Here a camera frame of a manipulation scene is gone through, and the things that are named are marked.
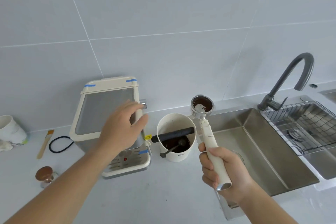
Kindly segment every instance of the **white handle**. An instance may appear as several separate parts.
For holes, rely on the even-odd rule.
[[[218,147],[215,137],[213,136],[211,126],[209,125],[208,120],[203,119],[200,121],[203,141],[205,144],[205,148],[213,148]],[[213,164],[213,170],[219,176],[219,183],[216,188],[217,191],[225,190],[231,187],[232,182],[231,179],[225,169],[224,161],[220,157],[215,157],[210,152],[207,151],[208,158],[211,160]]]

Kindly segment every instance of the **wire drying rack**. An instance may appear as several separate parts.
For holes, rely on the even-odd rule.
[[[298,155],[336,146],[336,115],[317,101],[260,112]]]

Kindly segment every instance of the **person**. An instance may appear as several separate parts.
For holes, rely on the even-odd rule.
[[[130,101],[118,107],[107,119],[95,147],[9,218],[5,224],[72,223],[102,171],[117,154],[133,145],[147,124],[147,114],[135,124],[130,124],[131,115],[141,108],[141,104]],[[199,145],[199,150],[202,152],[199,159],[204,174],[203,181],[215,188],[218,175],[213,171],[213,165],[204,152],[204,143]],[[227,200],[236,202],[252,223],[296,223],[253,181],[236,154],[222,147],[208,150],[224,160],[232,180],[232,186],[219,193]]]

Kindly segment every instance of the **wooden brush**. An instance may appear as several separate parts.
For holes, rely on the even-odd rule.
[[[37,159],[40,159],[40,158],[43,157],[45,148],[47,147],[47,144],[48,144],[50,138],[52,137],[53,133],[54,133],[54,130],[49,130],[48,131],[47,135],[44,138],[44,142],[43,142],[42,147],[39,151],[39,154],[37,154],[37,157],[36,157]]]

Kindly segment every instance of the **black cable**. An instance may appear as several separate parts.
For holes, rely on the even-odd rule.
[[[52,153],[61,153],[61,152],[65,151],[66,149],[68,149],[71,145],[74,144],[74,141],[72,141],[72,143],[69,144],[68,146],[66,146],[63,150],[60,150],[60,151],[54,151],[54,150],[52,150],[52,149],[51,149],[51,144],[52,144],[54,141],[56,141],[56,140],[58,140],[58,139],[60,139],[60,138],[69,138],[69,139],[72,141],[72,139],[71,139],[70,137],[68,137],[68,136],[60,136],[60,137],[55,138],[55,139],[52,140],[52,141],[50,142],[50,144],[49,144],[49,150],[50,150]]]

